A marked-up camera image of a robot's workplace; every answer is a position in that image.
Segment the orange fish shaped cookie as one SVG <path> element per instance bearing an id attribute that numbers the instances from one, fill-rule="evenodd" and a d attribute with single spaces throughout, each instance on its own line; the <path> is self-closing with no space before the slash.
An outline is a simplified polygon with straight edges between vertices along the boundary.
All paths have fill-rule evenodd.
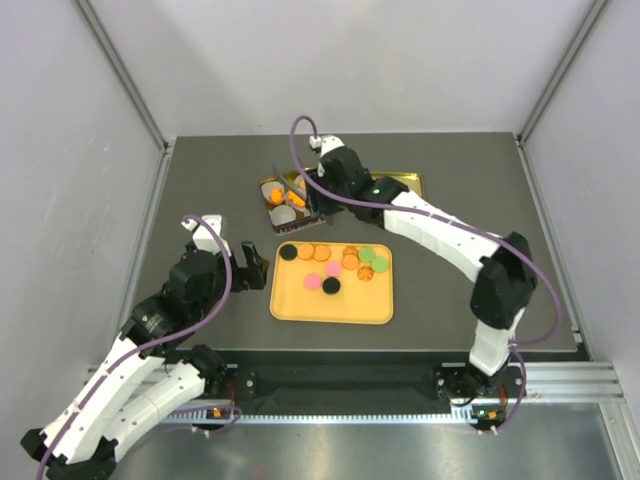
<path id="1" fill-rule="evenodd" d="M 287 199 L 292 205 L 296 207 L 304 208 L 306 206 L 306 200 L 298 196 L 293 191 L 289 191 L 287 193 Z"/>

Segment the black sandwich cookie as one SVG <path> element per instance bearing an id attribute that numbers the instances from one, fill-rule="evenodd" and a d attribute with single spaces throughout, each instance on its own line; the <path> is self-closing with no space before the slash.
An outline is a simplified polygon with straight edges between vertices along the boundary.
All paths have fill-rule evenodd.
<path id="1" fill-rule="evenodd" d="M 322 290 L 327 295 L 335 295 L 341 290 L 341 282 L 336 277 L 328 277 L 322 283 Z"/>

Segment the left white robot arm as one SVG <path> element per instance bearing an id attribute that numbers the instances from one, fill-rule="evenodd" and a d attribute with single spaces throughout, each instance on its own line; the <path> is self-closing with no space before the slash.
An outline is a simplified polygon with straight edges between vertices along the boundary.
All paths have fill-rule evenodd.
<path id="1" fill-rule="evenodd" d="M 227 365 L 205 345 L 180 350 L 232 293 L 261 290 L 268 260 L 242 245 L 238 266 L 223 242 L 193 239 L 162 288 L 138 303 L 100 368 L 71 404 L 21 446 L 38 461 L 37 478 L 106 479 L 126 453 L 167 416 L 228 388 Z"/>

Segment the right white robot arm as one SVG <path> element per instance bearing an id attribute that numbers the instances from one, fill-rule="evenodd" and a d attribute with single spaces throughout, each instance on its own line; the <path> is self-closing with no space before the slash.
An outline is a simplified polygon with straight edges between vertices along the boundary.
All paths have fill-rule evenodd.
<path id="1" fill-rule="evenodd" d="M 405 184 L 373 178 L 357 153 L 336 136 L 314 136 L 316 168 L 308 171 L 307 203 L 320 215 L 350 211 L 358 220 L 407 238 L 460 270 L 473 284 L 477 319 L 465 368 L 441 383 L 443 396 L 465 402 L 492 394 L 504 380 L 515 329 L 537 287 L 527 240 L 493 237 L 434 207 Z"/>

